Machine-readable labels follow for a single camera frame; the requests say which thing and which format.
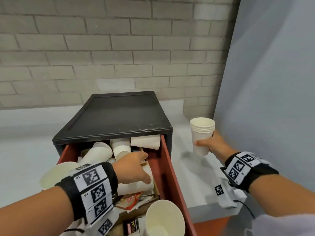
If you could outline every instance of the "drawer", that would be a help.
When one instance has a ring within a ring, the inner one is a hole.
[[[81,150],[91,147],[92,144],[67,145],[57,164],[66,161],[76,162]],[[186,223],[185,236],[197,236],[171,163],[164,136],[161,136],[161,146],[158,151],[146,149],[146,152],[149,154],[148,162],[160,192],[160,198],[172,201],[182,211]]]

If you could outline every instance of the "black cable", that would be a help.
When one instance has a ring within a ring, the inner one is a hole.
[[[80,233],[84,233],[85,231],[81,228],[68,228],[64,232],[69,232],[69,231],[79,231]]]
[[[250,212],[250,214],[252,215],[252,217],[255,219],[255,216],[254,216],[254,214],[253,214],[253,212],[248,208],[248,206],[245,204],[245,203],[243,203],[242,201],[239,201],[239,200],[234,200],[234,202],[239,202],[239,203],[242,203],[247,209],[248,209],[248,211]]]

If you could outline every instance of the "person's left hand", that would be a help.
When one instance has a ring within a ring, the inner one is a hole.
[[[151,183],[151,177],[144,171],[140,163],[148,157],[145,152],[129,153],[112,164],[118,183],[129,184],[142,181],[147,185]]]

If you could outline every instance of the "wristband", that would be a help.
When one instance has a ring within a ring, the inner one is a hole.
[[[279,174],[268,161],[254,156],[251,152],[238,152],[231,155],[226,160],[225,166],[220,169],[229,179],[229,184],[246,192],[258,177]]]
[[[56,186],[70,199],[74,220],[85,218],[93,226],[104,214],[113,209],[112,195],[117,192],[118,180],[112,165],[102,162],[85,164],[72,171]]]

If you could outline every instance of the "gray brick wall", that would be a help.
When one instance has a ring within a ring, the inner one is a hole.
[[[154,90],[212,117],[240,0],[0,0],[0,109]]]

